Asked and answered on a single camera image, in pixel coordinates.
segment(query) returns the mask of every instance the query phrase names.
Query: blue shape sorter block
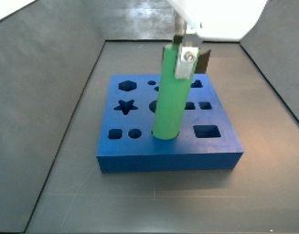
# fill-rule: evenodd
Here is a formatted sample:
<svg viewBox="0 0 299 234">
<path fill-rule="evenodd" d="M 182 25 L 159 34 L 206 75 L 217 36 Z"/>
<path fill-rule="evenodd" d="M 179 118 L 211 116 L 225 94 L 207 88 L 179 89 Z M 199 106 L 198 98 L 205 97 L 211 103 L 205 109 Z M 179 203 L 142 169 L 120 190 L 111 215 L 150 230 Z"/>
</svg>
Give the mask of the blue shape sorter block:
<svg viewBox="0 0 299 234">
<path fill-rule="evenodd" d="M 152 136 L 159 81 L 160 75 L 111 77 L 96 153 L 102 172 L 234 168 L 243 147 L 207 75 L 194 76 L 178 137 Z"/>
</svg>

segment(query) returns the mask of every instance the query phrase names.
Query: metal wall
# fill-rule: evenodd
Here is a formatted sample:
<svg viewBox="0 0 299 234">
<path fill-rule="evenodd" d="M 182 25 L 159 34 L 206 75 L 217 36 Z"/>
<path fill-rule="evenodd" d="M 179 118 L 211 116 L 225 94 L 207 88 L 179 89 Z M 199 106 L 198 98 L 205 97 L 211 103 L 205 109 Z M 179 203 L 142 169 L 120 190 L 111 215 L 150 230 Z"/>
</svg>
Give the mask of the metal wall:
<svg viewBox="0 0 299 234">
<path fill-rule="evenodd" d="M 0 22 L 0 231 L 26 229 L 104 40 L 87 1 Z"/>
<path fill-rule="evenodd" d="M 273 0 L 241 41 L 299 121 L 299 0 Z"/>
<path fill-rule="evenodd" d="M 172 39 L 174 10 L 166 0 L 96 0 L 91 10 L 107 40 Z"/>
</svg>

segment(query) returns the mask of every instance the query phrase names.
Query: gray table surface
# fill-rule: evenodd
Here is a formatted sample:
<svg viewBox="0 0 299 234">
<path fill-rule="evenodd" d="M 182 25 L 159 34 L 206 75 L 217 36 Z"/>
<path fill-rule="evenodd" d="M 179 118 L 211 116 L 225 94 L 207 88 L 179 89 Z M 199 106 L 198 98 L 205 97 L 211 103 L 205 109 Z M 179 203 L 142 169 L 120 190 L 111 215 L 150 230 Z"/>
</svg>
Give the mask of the gray table surface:
<svg viewBox="0 0 299 234">
<path fill-rule="evenodd" d="M 234 170 L 103 175 L 112 74 L 159 73 L 162 42 L 107 42 L 27 232 L 299 232 L 299 125 L 238 44 L 205 44 L 246 153 Z"/>
</svg>

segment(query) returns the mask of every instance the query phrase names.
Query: star-shaped hole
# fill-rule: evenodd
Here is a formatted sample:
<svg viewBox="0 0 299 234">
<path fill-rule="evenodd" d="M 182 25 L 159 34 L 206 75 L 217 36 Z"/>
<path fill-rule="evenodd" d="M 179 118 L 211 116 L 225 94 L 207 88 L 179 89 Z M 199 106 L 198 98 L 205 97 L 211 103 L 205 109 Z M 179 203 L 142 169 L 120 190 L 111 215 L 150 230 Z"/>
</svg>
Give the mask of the star-shaped hole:
<svg viewBox="0 0 299 234">
<path fill-rule="evenodd" d="M 138 110 L 138 107 L 134 105 L 135 100 L 123 101 L 119 100 L 119 106 L 115 107 L 115 111 L 122 111 L 123 115 L 127 115 L 130 110 Z"/>
</svg>

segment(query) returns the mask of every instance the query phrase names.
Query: green cylinder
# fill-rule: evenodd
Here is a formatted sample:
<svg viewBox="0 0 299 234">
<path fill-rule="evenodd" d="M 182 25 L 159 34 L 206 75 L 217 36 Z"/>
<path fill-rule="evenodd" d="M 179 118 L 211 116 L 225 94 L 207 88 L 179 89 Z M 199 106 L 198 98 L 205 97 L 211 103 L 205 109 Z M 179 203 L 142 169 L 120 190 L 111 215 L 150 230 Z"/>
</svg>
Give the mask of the green cylinder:
<svg viewBox="0 0 299 234">
<path fill-rule="evenodd" d="M 170 140 L 178 136 L 186 101 L 189 99 L 193 84 L 193 76 L 189 80 L 175 78 L 176 59 L 178 45 L 166 45 L 152 129 L 152 135 L 162 140 Z"/>
</svg>

